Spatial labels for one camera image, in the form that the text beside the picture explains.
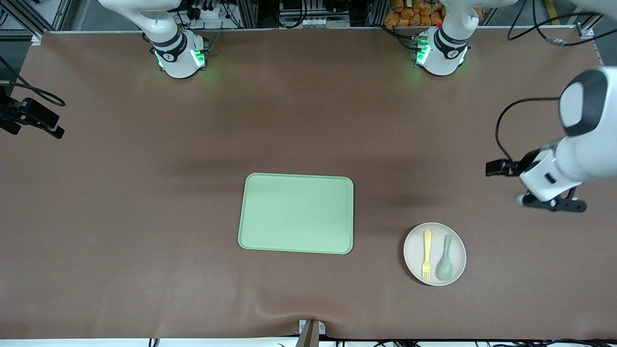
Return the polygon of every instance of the green tray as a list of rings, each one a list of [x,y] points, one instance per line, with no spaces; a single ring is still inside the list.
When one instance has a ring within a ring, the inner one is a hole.
[[[347,177],[250,174],[238,242],[246,249],[349,253],[354,183]]]

